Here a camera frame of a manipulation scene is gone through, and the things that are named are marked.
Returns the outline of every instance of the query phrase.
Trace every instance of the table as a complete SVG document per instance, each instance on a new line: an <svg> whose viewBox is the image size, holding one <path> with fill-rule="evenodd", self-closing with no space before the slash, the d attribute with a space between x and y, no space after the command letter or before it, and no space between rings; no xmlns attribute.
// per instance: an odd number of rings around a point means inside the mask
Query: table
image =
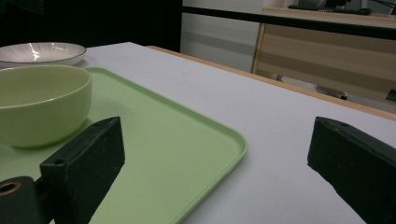
<svg viewBox="0 0 396 224"><path fill-rule="evenodd" d="M315 117L347 122L396 147L393 114L165 49L89 48L78 66L104 67L246 137L246 157L184 223L364 223L306 165Z"/></svg>

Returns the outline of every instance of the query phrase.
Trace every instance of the ceramic bowl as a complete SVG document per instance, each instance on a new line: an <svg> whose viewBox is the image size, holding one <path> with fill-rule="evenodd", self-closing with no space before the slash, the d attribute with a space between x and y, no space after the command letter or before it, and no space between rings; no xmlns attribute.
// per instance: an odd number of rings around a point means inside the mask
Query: ceramic bowl
<svg viewBox="0 0 396 224"><path fill-rule="evenodd" d="M92 76L68 65L0 70L0 143L43 147L80 127L91 108Z"/></svg>
<svg viewBox="0 0 396 224"><path fill-rule="evenodd" d="M19 67L36 64L73 65L82 60L86 49L68 43L27 43L0 48L0 66Z"/></svg>

